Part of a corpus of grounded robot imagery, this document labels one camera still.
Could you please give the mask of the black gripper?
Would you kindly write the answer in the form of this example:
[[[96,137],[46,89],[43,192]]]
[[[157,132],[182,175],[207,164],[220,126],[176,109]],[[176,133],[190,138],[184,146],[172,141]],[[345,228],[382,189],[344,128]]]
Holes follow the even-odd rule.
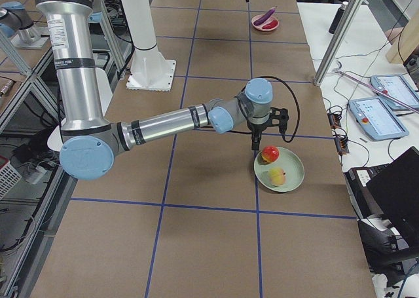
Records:
[[[259,150],[263,131],[270,127],[278,127],[281,136],[285,136],[289,113],[286,108],[271,107],[268,114],[262,118],[252,117],[247,121],[251,131],[251,149]]]

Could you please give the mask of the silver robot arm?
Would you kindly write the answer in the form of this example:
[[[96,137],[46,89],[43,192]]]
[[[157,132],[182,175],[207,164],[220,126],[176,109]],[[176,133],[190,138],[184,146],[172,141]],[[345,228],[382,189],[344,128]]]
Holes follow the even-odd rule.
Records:
[[[97,179],[112,168],[117,155],[134,146],[205,126],[222,134],[246,123],[253,149],[258,149],[266,128],[276,126],[285,133],[287,110],[272,107],[272,85],[263,78],[250,80],[229,101],[214,99],[130,123],[109,122],[101,107],[88,27],[98,1],[35,0],[47,20],[62,92],[65,122],[60,164],[69,175]]]

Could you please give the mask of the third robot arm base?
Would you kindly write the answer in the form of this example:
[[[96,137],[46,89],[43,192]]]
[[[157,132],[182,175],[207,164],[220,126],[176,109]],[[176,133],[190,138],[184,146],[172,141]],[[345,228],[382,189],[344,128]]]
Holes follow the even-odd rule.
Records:
[[[50,45],[48,28],[37,25],[17,1],[1,4],[1,32],[18,49],[41,50]]]

